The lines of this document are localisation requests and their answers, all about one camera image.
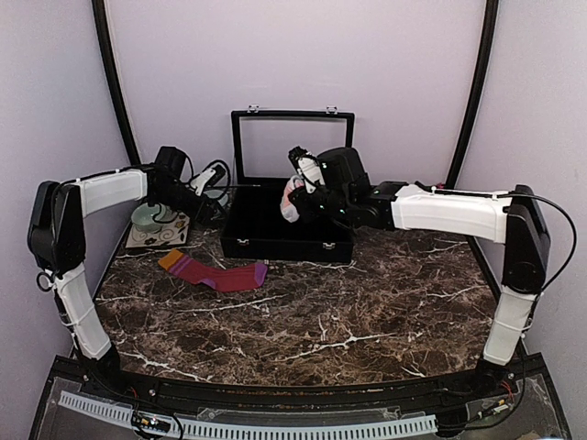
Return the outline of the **maroon striped sock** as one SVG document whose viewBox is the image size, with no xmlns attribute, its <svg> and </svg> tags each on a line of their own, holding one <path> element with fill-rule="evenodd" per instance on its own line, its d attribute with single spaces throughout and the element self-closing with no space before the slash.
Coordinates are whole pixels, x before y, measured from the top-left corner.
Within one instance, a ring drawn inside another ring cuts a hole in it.
<svg viewBox="0 0 587 440">
<path fill-rule="evenodd" d="M 251 263 L 233 269 L 218 269 L 172 249 L 160 258 L 158 264 L 171 275 L 193 285 L 204 284 L 217 292 L 241 292 L 254 290 L 265 282 L 268 266 L 264 263 Z"/>
</svg>

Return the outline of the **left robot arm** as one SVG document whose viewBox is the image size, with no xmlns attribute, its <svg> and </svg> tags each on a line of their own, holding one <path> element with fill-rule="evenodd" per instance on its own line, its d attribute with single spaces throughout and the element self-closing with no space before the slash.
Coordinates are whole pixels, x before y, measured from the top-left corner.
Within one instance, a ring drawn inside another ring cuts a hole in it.
<svg viewBox="0 0 587 440">
<path fill-rule="evenodd" d="M 196 220 L 212 203 L 206 190 L 227 179 L 229 170 L 219 161 L 188 182 L 181 175 L 182 168 L 165 159 L 39 185 L 28 226 L 28 249 L 40 269 L 37 280 L 47 282 L 43 291 L 54 292 L 61 320 L 83 357 L 99 361 L 116 355 L 85 277 L 85 218 L 122 203 L 145 201 Z"/>
</svg>

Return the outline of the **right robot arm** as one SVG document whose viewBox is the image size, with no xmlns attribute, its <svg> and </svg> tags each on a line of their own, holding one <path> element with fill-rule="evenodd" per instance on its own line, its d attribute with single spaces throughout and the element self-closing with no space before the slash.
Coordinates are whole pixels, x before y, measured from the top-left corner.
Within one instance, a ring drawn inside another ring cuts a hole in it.
<svg viewBox="0 0 587 440">
<path fill-rule="evenodd" d="M 282 216 L 293 223 L 328 217 L 344 226 L 431 230 L 477 237 L 504 246 L 501 293 L 484 363 L 469 375 L 468 389 L 490 396 L 504 381 L 508 364 L 533 319 L 548 277 L 550 234 L 540 204 L 526 185 L 510 192 L 449 190 L 421 182 L 371 185 L 359 152 L 333 148 L 317 156 L 299 146 L 288 153 L 295 170 L 283 192 Z"/>
</svg>

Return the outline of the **pink patterned sock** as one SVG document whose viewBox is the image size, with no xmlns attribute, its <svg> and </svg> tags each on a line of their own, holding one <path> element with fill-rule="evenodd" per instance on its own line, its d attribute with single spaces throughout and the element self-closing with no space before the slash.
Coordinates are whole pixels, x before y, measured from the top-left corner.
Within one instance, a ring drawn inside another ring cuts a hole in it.
<svg viewBox="0 0 587 440">
<path fill-rule="evenodd" d="M 303 179 L 295 174 L 285 184 L 280 202 L 280 211 L 282 218 L 289 223 L 294 223 L 299 219 L 299 213 L 294 204 L 289 200 L 289 195 L 298 188 L 304 188 L 305 183 Z"/>
</svg>

